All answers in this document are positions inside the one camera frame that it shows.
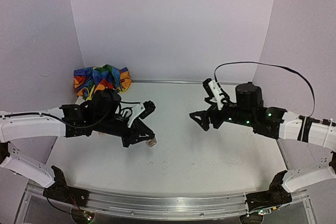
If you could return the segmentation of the glitter nail polish bottle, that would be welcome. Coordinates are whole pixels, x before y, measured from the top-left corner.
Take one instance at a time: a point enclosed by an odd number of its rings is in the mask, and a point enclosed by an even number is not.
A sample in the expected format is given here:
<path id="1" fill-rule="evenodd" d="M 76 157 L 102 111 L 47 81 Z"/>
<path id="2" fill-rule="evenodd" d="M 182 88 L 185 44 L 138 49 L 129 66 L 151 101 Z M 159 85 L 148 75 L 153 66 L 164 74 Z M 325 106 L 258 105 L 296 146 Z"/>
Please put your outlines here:
<path id="1" fill-rule="evenodd" d="M 147 145 L 147 147 L 149 147 L 149 148 L 152 148 L 152 147 L 155 146 L 156 144 L 157 144 L 157 140 L 156 140 L 156 138 L 152 138 L 152 139 L 146 141 L 146 145 Z"/>

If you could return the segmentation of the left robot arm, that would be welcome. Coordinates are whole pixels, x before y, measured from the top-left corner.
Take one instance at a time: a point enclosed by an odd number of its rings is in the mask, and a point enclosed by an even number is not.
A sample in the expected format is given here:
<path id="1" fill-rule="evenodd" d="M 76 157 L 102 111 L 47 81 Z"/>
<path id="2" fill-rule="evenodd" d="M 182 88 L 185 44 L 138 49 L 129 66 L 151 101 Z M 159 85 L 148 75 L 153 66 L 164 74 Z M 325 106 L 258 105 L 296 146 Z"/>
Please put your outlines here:
<path id="1" fill-rule="evenodd" d="M 45 189 L 46 197 L 55 196 L 59 201 L 66 201 L 72 189 L 62 170 L 22 155 L 12 141 L 44 136 L 71 138 L 99 132 L 120 137 L 123 147 L 127 148 L 155 139 L 155 133 L 143 123 L 154 111 L 152 101 L 124 102 L 117 92 L 105 89 L 81 104 L 66 104 L 38 112 L 2 112 L 1 167 L 38 183 Z"/>

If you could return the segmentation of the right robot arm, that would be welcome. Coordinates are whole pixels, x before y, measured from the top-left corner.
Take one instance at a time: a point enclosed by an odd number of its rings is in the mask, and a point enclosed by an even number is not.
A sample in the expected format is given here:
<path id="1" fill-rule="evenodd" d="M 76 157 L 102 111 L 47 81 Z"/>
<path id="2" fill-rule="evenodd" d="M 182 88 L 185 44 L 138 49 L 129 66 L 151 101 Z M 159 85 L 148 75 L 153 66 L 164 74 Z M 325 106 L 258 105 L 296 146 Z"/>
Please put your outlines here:
<path id="1" fill-rule="evenodd" d="M 207 110 L 190 113 L 204 131 L 218 129 L 223 123 L 238 124 L 252 128 L 255 134 L 275 140 L 294 140 L 318 145 L 335 154 L 335 121 L 297 115 L 286 109 L 265 107 L 262 90 L 251 82 L 235 88 L 236 102 L 212 79 L 203 82 L 210 105 Z M 284 170 L 277 173 L 268 190 L 246 195 L 248 212 L 262 215 L 292 201 L 292 192 L 325 180 L 335 178 L 335 158 L 323 159 L 308 169 Z"/>

